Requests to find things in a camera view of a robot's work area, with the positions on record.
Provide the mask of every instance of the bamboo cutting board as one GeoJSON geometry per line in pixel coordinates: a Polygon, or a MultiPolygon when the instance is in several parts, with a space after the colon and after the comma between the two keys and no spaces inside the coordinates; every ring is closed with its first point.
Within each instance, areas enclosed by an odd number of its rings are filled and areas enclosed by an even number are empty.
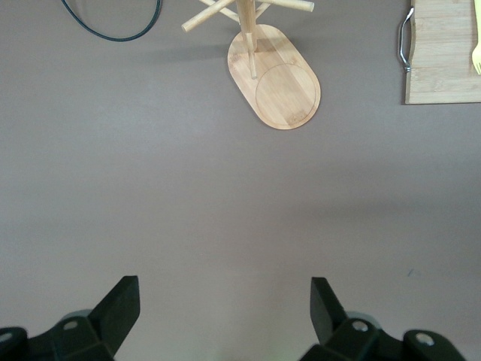
{"type": "Polygon", "coordinates": [[[481,102],[473,0],[412,0],[406,104],[481,102]]]}

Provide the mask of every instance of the wooden peg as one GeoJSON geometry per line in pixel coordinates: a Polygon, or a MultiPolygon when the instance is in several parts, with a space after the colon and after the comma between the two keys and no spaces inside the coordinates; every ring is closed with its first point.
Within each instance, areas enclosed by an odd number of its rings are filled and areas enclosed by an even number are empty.
{"type": "MultiPolygon", "coordinates": [[[[199,1],[209,6],[214,5],[216,3],[214,0],[199,0],[199,1]]],[[[234,11],[229,10],[227,8],[223,8],[219,12],[221,14],[226,15],[229,19],[233,19],[235,22],[240,23],[239,16],[234,11]]]]}
{"type": "Polygon", "coordinates": [[[306,2],[304,0],[257,0],[258,2],[266,2],[268,4],[279,5],[285,8],[291,8],[295,10],[303,10],[313,12],[314,3],[306,2]]]}
{"type": "Polygon", "coordinates": [[[201,25],[205,20],[209,19],[213,15],[220,12],[226,6],[229,6],[235,2],[235,0],[219,0],[215,4],[209,6],[208,8],[204,9],[197,15],[195,15],[191,20],[186,21],[182,25],[182,29],[184,32],[189,32],[194,29],[196,26],[201,25]]]}

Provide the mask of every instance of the wooden mug holder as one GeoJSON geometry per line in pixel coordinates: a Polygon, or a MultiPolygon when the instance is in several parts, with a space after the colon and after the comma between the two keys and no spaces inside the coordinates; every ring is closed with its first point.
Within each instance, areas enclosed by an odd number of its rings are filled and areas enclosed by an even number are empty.
{"type": "Polygon", "coordinates": [[[294,129],[307,123],[321,100],[321,86],[313,70],[291,41],[256,19],[270,5],[312,11],[304,0],[201,0],[208,8],[182,25],[185,32],[221,13],[240,24],[228,49],[228,68],[257,116],[275,129],[294,129]],[[237,14],[227,8],[233,2],[237,14]]]}

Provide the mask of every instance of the yellow plastic fork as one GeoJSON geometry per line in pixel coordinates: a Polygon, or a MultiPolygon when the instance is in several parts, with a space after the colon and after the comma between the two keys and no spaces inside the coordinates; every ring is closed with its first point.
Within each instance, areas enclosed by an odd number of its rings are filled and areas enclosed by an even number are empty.
{"type": "Polygon", "coordinates": [[[473,50],[473,65],[478,75],[481,75],[481,0],[474,0],[474,10],[478,27],[478,45],[473,50]]]}

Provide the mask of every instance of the black cable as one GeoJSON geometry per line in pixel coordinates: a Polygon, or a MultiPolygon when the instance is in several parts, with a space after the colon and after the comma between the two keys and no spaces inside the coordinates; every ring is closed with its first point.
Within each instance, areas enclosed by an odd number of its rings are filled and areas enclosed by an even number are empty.
{"type": "Polygon", "coordinates": [[[70,15],[72,15],[74,17],[74,19],[88,32],[91,32],[92,34],[94,35],[97,35],[98,37],[102,38],[102,39],[105,39],[105,40],[109,40],[109,41],[130,41],[130,40],[135,40],[135,39],[138,39],[139,37],[147,34],[147,32],[149,30],[151,30],[151,28],[153,28],[153,26],[155,25],[157,19],[159,18],[159,15],[160,15],[160,7],[162,6],[162,0],[157,0],[157,6],[156,6],[156,11],[149,23],[149,25],[147,25],[147,27],[142,30],[141,32],[139,32],[138,34],[136,35],[133,35],[133,36],[129,36],[127,38],[112,38],[110,36],[106,36],[106,35],[103,35],[101,34],[100,32],[96,32],[94,29],[91,29],[90,27],[88,27],[83,21],[81,18],[79,18],[77,15],[75,15],[75,13],[73,12],[72,9],[70,9],[70,6],[68,6],[67,2],[65,2],[65,0],[62,0],[62,3],[63,5],[67,8],[68,12],[70,13],[70,15]]]}

